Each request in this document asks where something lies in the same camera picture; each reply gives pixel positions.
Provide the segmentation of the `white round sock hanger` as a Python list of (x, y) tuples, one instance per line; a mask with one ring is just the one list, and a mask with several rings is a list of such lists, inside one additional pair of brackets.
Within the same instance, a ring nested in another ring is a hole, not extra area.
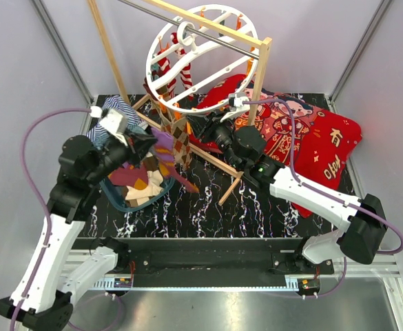
[[(172, 26), (165, 33), (165, 35), (163, 36), (163, 38), (161, 40), (161, 43), (162, 43), (163, 47), (166, 46), (166, 43), (169, 43), (169, 47), (175, 46), (178, 43), (176, 26)], [(190, 52), (190, 50), (191, 50), (189, 47), (179, 47), (179, 48), (184, 48), (186, 54), (188, 54), (188, 52)], [(176, 55), (177, 49), (166, 56), (169, 59), (171, 68), (179, 61), (177, 58), (177, 55)], [(160, 46), (157, 47), (157, 49), (154, 51), (153, 55), (157, 56), (157, 53), (159, 51), (160, 51)], [(242, 55), (238, 52), (235, 52), (235, 51), (230, 50), (229, 48), (226, 48), (223, 46), (219, 46), (216, 49), (211, 50), (211, 51), (201, 55), (197, 59), (193, 60), (191, 62), (191, 70), (190, 70), (193, 86), (195, 84), (197, 84), (198, 82), (202, 81), (203, 79), (206, 79), (207, 77), (211, 76), (213, 73), (224, 68), (226, 65), (238, 60), (239, 58), (241, 58), (241, 56)], [(186, 97), (182, 98), (181, 100), (179, 100), (176, 104), (177, 107), (184, 109), (184, 110), (195, 109), (195, 108), (184, 108), (183, 103), (182, 103), (183, 99), (186, 99), (187, 97), (190, 97), (190, 96), (194, 96), (195, 94), (197, 94), (199, 92), (205, 91), (207, 88), (212, 87), (215, 83), (220, 82), (222, 79), (224, 79), (234, 73), (242, 73), (244, 76), (240, 85), (234, 89), (235, 92), (242, 92), (243, 90), (240, 90), (239, 87), (242, 85), (242, 82), (245, 79), (245, 77), (247, 76), (251, 66), (252, 66), (251, 60), (245, 61), (242, 65), (234, 68), (231, 72), (224, 74), (220, 78), (213, 80), (211, 83), (208, 83), (206, 86), (202, 87), (197, 92), (191, 93), (191, 94), (187, 95)], [(184, 88), (184, 86), (180, 80), (180, 73), (178, 73), (175, 76), (175, 78), (176, 78), (176, 87), (174, 90), (174, 93), (175, 93), (174, 97), (176, 97), (176, 96), (180, 95), (181, 93), (183, 93), (184, 91), (186, 91), (186, 89)], [(204, 109), (197, 109), (198, 110), (197, 114), (210, 112), (212, 110), (215, 110), (216, 108), (223, 107), (226, 104), (227, 104), (227, 98), (222, 98), (220, 101), (215, 102), (215, 104), (213, 106), (209, 106)]]

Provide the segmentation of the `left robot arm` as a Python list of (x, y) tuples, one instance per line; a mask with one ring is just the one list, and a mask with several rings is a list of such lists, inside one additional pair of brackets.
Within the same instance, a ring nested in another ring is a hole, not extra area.
[(100, 197), (99, 183), (124, 163), (140, 165), (155, 136), (126, 131), (98, 149), (83, 135), (68, 139), (59, 157), (60, 170), (50, 198), (43, 204), (43, 229), (16, 290), (0, 299), (0, 315), (10, 325), (29, 330), (62, 330), (80, 298), (108, 272), (130, 265), (129, 247), (110, 237), (66, 277), (61, 273), (70, 250)]

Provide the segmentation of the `purple striped sock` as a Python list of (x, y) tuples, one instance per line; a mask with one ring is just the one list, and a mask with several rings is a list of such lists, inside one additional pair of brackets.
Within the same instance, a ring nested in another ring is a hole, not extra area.
[(199, 193), (198, 187), (182, 177), (175, 168), (173, 136), (157, 128), (152, 128), (151, 132), (157, 139), (154, 144), (154, 156), (158, 159), (158, 167), (162, 175), (177, 180), (190, 193)]

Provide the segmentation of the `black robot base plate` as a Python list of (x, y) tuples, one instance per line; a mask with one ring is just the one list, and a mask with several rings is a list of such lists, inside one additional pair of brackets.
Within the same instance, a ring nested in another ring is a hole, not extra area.
[(296, 290), (289, 278), (330, 276), (333, 262), (312, 265), (299, 239), (123, 239), (122, 266), (105, 276), (134, 273), (135, 290)]

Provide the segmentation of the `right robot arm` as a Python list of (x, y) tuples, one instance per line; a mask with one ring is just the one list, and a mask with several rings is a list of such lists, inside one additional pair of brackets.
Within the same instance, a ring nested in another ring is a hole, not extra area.
[(342, 194), (299, 175), (264, 153), (266, 141), (253, 126), (235, 129), (221, 114), (189, 115), (197, 139), (214, 142), (229, 165), (252, 185), (270, 195), (301, 206), (333, 224), (333, 232), (302, 240), (293, 264), (309, 273), (328, 259), (347, 257), (369, 265), (379, 252), (387, 231), (379, 198), (367, 194), (358, 198)]

